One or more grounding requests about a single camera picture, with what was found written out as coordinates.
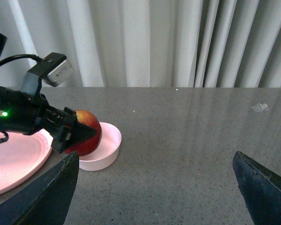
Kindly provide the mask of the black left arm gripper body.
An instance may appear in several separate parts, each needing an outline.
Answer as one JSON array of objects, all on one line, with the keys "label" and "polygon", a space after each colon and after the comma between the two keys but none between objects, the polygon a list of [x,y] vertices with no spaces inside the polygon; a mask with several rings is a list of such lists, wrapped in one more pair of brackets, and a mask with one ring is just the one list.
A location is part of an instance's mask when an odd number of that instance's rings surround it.
[{"label": "black left arm gripper body", "polygon": [[42,94],[33,102],[26,93],[0,86],[0,132],[32,135],[45,129],[53,137],[52,148],[62,153],[77,142],[76,122],[74,111],[50,106]]}]

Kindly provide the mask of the black triangular right gripper finger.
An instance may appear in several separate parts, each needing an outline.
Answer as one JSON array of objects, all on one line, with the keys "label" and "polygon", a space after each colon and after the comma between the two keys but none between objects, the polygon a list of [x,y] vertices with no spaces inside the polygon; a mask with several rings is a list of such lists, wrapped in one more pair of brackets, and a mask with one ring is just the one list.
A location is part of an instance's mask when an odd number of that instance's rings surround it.
[{"label": "black triangular right gripper finger", "polygon": [[96,130],[88,125],[80,123],[77,119],[70,130],[70,137],[67,141],[67,147],[72,147],[75,144],[87,141],[96,135]]}]

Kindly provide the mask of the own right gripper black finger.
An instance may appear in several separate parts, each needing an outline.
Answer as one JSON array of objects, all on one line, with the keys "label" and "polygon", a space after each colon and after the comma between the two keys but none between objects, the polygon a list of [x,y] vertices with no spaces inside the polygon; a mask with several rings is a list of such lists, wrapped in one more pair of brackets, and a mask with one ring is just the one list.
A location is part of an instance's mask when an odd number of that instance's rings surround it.
[{"label": "own right gripper black finger", "polygon": [[281,176],[237,151],[233,170],[255,225],[281,225]]},{"label": "own right gripper black finger", "polygon": [[78,172],[79,157],[73,152],[0,204],[0,225],[64,224]]}]

